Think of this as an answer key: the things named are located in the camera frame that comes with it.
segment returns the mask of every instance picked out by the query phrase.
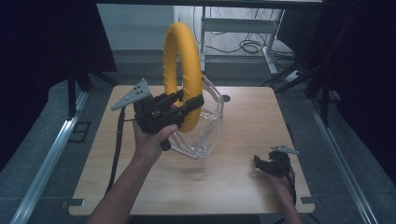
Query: transparent plastic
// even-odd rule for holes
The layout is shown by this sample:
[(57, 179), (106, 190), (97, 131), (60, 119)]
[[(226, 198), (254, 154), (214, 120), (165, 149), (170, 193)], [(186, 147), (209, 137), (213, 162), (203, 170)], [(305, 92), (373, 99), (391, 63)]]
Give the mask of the transparent plastic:
[(175, 132), (170, 138), (172, 149), (194, 159), (207, 157), (219, 139), (224, 100), (216, 87), (203, 76), (205, 103), (197, 125), (188, 133)]

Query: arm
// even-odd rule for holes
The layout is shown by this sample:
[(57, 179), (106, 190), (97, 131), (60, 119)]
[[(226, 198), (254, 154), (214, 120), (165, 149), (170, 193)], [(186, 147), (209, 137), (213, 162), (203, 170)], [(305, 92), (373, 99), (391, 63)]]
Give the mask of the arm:
[(93, 210), (88, 223), (125, 223), (151, 167), (161, 156), (160, 143), (177, 130), (177, 125), (170, 125), (152, 135), (142, 133), (136, 121), (133, 124), (134, 156), (111, 190)]
[[(285, 176), (279, 178), (267, 173), (264, 173), (264, 175), (268, 177), (274, 188), (277, 202), (285, 219), (285, 224), (303, 224), (294, 206), (288, 179)], [(292, 170), (289, 176), (294, 181), (294, 172)]]

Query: yellow foam ring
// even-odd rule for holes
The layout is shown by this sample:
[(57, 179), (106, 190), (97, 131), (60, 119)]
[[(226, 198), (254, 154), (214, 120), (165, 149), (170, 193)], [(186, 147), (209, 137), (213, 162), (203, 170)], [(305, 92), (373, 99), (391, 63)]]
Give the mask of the yellow foam ring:
[[(202, 94), (203, 84), (198, 48), (190, 28), (182, 22), (172, 24), (166, 33), (163, 47), (163, 80), (166, 94), (177, 92), (177, 53), (183, 74), (183, 102), (186, 102)], [(194, 129), (200, 114), (201, 108), (191, 111), (178, 130), (187, 133)]]

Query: metal bracket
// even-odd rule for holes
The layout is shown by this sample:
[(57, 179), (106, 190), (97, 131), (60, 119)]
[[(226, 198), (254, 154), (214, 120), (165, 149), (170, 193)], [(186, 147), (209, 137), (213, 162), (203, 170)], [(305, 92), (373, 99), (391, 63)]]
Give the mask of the metal bracket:
[(111, 106), (111, 110), (118, 110), (127, 105), (133, 104), (140, 100), (143, 100), (151, 95), (149, 90), (149, 85), (147, 81), (142, 78), (142, 80), (137, 83), (133, 89), (131, 89), (126, 95), (124, 95), (118, 102)]
[(271, 149), (289, 154), (299, 155), (299, 152), (286, 146), (274, 146)]

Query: wooden table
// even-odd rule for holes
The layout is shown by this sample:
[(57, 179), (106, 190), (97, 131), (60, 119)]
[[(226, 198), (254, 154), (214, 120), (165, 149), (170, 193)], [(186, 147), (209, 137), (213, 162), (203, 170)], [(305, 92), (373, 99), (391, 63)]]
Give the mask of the wooden table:
[[(106, 112), (78, 182), (74, 199), (82, 206), (70, 206), (72, 215), (89, 215), (103, 198), (110, 178), (120, 111), (111, 111), (132, 86), (118, 86)], [(219, 141), (212, 153), (194, 160), (174, 150), (164, 152), (150, 171), (137, 197), (134, 215), (211, 215), (278, 213), (276, 196), (268, 180), (255, 168), (253, 155), (268, 160), (271, 146), (292, 146), (274, 92), (265, 87), (217, 87), (231, 101), (224, 105)], [(150, 87), (153, 95), (163, 87)], [(131, 105), (126, 119), (134, 116)], [(131, 122), (124, 126), (117, 176), (134, 153)], [(290, 155), (296, 172), (297, 210), (313, 212), (313, 203), (297, 156)]]

